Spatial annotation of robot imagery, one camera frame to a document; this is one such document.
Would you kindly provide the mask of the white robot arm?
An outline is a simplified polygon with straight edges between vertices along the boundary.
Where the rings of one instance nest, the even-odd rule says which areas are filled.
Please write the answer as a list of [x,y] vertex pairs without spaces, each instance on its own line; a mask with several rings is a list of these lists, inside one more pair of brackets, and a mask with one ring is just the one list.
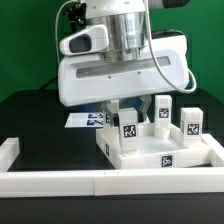
[[59,98],[66,106],[186,91],[187,38],[156,39],[149,11],[190,0],[86,0],[87,26],[60,42]]

